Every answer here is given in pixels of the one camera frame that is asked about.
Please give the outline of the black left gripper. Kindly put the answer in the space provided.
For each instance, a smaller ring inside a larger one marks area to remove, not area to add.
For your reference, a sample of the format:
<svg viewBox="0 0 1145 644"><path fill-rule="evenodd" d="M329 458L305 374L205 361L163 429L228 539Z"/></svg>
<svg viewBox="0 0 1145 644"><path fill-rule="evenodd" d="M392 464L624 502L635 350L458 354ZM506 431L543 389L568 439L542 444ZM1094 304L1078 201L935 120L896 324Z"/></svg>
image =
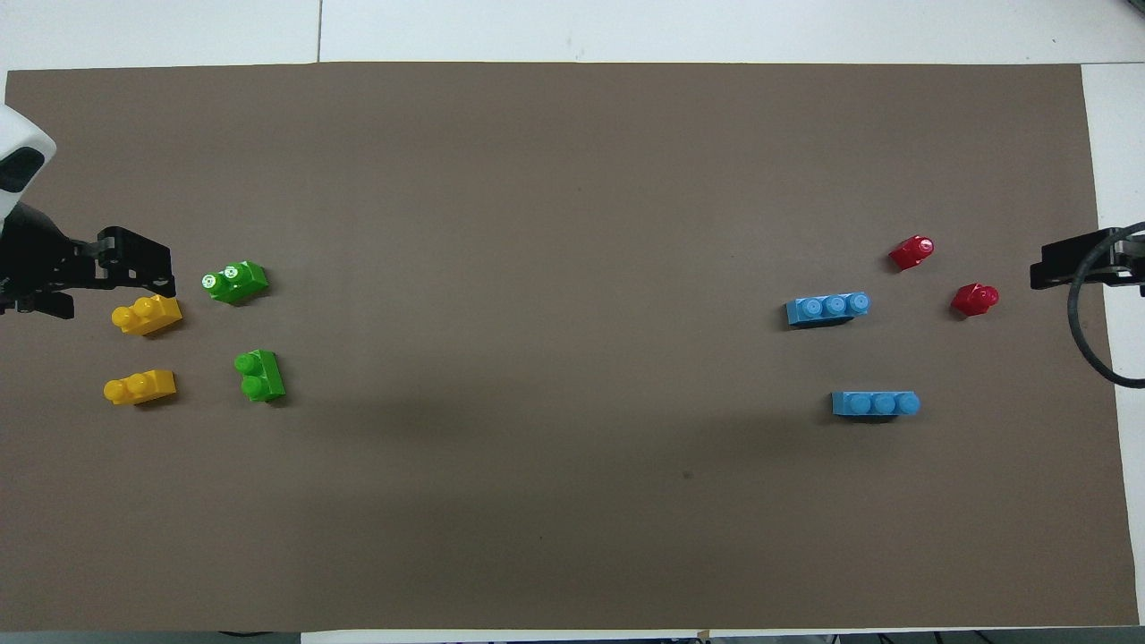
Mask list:
<svg viewBox="0 0 1145 644"><path fill-rule="evenodd" d="M104 290L174 290L169 249L121 225L98 231L97 258ZM17 204L3 218L1 311L37 311L74 319L72 288L97 285L97 261L88 243L69 238L39 209Z"/></svg>

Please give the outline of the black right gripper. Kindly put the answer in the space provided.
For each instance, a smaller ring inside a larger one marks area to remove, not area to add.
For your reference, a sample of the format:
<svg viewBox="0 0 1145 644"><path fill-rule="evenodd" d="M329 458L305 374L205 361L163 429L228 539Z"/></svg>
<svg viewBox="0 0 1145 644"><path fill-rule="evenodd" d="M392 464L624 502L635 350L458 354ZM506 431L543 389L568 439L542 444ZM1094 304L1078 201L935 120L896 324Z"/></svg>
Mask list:
<svg viewBox="0 0 1145 644"><path fill-rule="evenodd" d="M1030 289L1047 290L1068 285L1077 276L1079 264L1113 231L1090 231L1042 246L1042 261L1030 265ZM1144 293L1144 225L1120 228L1112 241L1111 257L1118 270L1088 272L1084 283L1101 283L1112 288L1137 288Z"/></svg>

